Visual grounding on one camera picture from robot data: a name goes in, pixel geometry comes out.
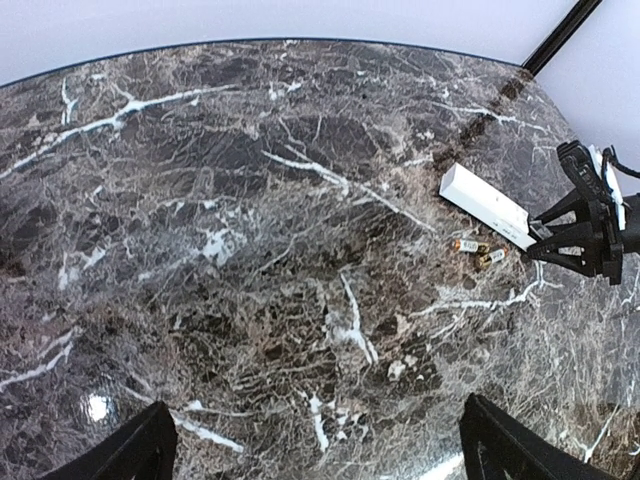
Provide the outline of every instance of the marble table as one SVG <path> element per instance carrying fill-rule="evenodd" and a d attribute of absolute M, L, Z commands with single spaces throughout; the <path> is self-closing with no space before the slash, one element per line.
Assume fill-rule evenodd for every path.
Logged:
<path fill-rule="evenodd" d="M 539 213 L 575 136 L 519 68 L 319 41 L 191 46 L 0 90 L 0 477 L 154 400 L 178 479 L 464 478 L 486 395 L 616 475 L 640 440 L 638 263 L 531 262 L 438 196 L 460 162 Z"/>

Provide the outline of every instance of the black object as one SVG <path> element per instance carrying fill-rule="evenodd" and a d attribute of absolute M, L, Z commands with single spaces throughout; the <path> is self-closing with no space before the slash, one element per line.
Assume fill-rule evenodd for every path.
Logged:
<path fill-rule="evenodd" d="M 527 249 L 527 255 L 587 277 L 600 274 L 609 278 L 610 285 L 619 285 L 623 253 L 640 252 L 640 194 L 624 197 L 626 228 L 620 231 L 611 189 L 605 176 L 596 173 L 587 148 L 573 141 L 560 145 L 557 152 L 575 188 L 530 222 L 531 233 L 539 241 Z M 607 163 L 620 165 L 613 147 L 603 152 L 603 171 Z M 550 224 L 569 212 L 575 213 L 575 222 Z M 569 247 L 578 247 L 580 255 L 559 252 Z"/>
<path fill-rule="evenodd" d="M 480 395 L 465 403 L 460 439 L 469 480 L 616 480 L 549 445 Z M 640 480 L 640 458 L 627 480 Z"/>
<path fill-rule="evenodd" d="M 538 75 L 601 3 L 602 0 L 579 0 L 522 67 L 529 70 L 533 76 Z"/>
<path fill-rule="evenodd" d="M 169 409 L 156 402 L 98 446 L 40 480 L 171 480 L 177 438 Z"/>

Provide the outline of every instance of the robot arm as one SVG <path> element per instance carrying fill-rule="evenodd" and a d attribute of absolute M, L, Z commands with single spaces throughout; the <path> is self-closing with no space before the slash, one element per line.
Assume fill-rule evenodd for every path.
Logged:
<path fill-rule="evenodd" d="M 613 147 L 605 149 L 601 165 L 596 152 L 578 141 L 563 143 L 557 153 L 575 188 L 529 222 L 537 243 L 527 255 L 588 277 L 602 275 L 610 285 L 618 285 L 623 254 L 640 252 L 640 194 L 622 198 L 617 183 L 615 188 L 610 185 L 615 177 L 609 170 L 615 165 L 624 173 L 633 171 L 620 166 Z M 554 223 L 570 212 L 574 222 Z"/>

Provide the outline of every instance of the bright spot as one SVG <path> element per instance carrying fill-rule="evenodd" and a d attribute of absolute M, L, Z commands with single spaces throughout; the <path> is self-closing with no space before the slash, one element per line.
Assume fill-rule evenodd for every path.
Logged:
<path fill-rule="evenodd" d="M 451 457 L 450 459 L 439 463 L 427 473 L 422 475 L 418 480 L 446 480 L 446 478 L 455 472 L 458 465 L 462 464 L 464 457 L 461 453 Z"/>
<path fill-rule="evenodd" d="M 89 397 L 88 403 L 89 406 L 87 408 L 87 413 L 89 414 L 91 420 L 93 420 L 94 422 L 99 422 L 109 413 L 109 400 L 106 397 L 92 394 Z"/>

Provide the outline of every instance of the battery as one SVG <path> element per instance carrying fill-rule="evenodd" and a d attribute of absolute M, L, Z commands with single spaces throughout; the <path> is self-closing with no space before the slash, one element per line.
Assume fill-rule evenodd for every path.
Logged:
<path fill-rule="evenodd" d="M 453 249 L 456 252 L 479 253 L 480 255 L 485 255 L 489 253 L 490 248 L 491 247 L 488 243 L 476 242 L 475 240 L 456 238 L 453 241 Z"/>
<path fill-rule="evenodd" d="M 489 266 L 493 263 L 501 262 L 505 259 L 509 253 L 509 249 L 507 247 L 499 248 L 498 250 L 494 250 L 493 252 L 482 255 L 481 257 L 476 258 L 476 267 L 480 270 L 485 270 L 489 268 Z"/>

